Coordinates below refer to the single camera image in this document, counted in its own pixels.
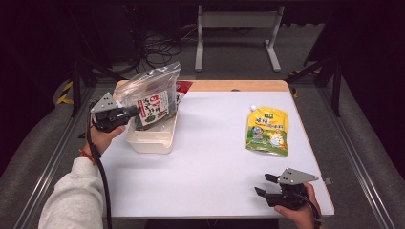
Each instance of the white tabletop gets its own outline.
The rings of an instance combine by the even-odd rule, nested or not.
[[[288,112],[288,157],[245,148],[251,105]],[[290,92],[189,92],[181,101],[173,150],[140,154],[115,138],[102,158],[113,217],[279,218],[254,187],[279,193],[265,174],[287,167],[321,177]],[[334,215],[322,179],[311,182],[324,216]]]

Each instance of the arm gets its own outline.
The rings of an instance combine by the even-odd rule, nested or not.
[[[315,198],[315,191],[313,187],[309,183],[305,183],[304,186],[307,189],[309,200],[318,210],[319,215],[321,215],[321,209],[319,207],[318,201]],[[288,219],[294,221],[295,225],[299,229],[313,229],[315,228],[314,221],[313,221],[313,214],[310,207],[306,204],[302,208],[298,209],[297,211],[290,210],[286,207],[277,205],[274,207],[274,210],[279,212],[281,215],[285,216]]]
[[[101,154],[125,128],[111,133],[92,128],[92,140]],[[91,156],[86,142],[83,150]],[[75,159],[72,171],[60,179],[42,210],[38,228],[102,228],[103,183],[87,156]]]

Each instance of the white sleeve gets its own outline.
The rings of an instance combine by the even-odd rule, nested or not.
[[[42,210],[38,228],[102,228],[103,183],[86,157],[76,158]]]

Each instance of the resealable plastic bag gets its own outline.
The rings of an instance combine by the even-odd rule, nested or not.
[[[176,62],[139,73],[115,89],[117,101],[123,106],[139,108],[139,115],[134,118],[137,131],[148,130],[176,115],[176,81],[180,69],[180,63]]]

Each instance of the metal frame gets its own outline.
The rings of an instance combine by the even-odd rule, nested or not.
[[[91,99],[94,90],[95,88],[86,88],[84,95],[82,96],[81,102],[87,103]],[[85,107],[83,106],[81,106],[81,108],[79,107],[77,115],[72,116],[71,119],[69,120],[69,123],[62,137],[60,138],[56,148],[54,149],[53,154],[47,166],[44,169],[44,172],[42,173],[41,177],[36,183],[35,188],[32,191],[30,199],[27,201],[26,206],[24,207],[20,217],[15,223],[13,227],[14,229],[29,228],[32,218],[36,214],[36,211],[38,210],[40,203],[51,184],[53,176],[56,173],[57,167],[59,166],[60,161],[62,160],[62,158],[66,153],[66,147],[67,144],[69,143],[70,137],[73,134],[74,128],[85,111],[86,111]]]
[[[366,166],[363,164],[359,153],[357,153],[357,150],[354,147],[351,138],[349,137],[345,125],[342,123],[340,117],[335,115],[334,108],[330,106],[330,101],[332,100],[332,98],[330,98],[328,90],[326,88],[318,88],[317,90],[319,96],[322,99],[322,102],[328,109],[330,117],[337,131],[339,132],[343,143],[345,144],[346,157],[351,164],[355,175],[357,176],[358,182],[363,189],[364,195],[370,203],[370,206],[374,212],[379,226],[381,228],[395,228],[393,220],[391,219],[390,214],[384,205],[384,202],[378,194],[373,179],[370,177],[369,172],[367,171]]]
[[[268,56],[275,72],[281,71],[276,52],[274,51],[274,42],[276,40],[278,29],[280,28],[281,19],[283,17],[284,7],[279,7],[277,11],[203,11],[203,7],[199,5],[198,12],[198,44],[196,53],[195,70],[200,72],[203,70],[203,28],[218,28],[218,27],[262,27],[271,28],[271,37],[265,40]]]

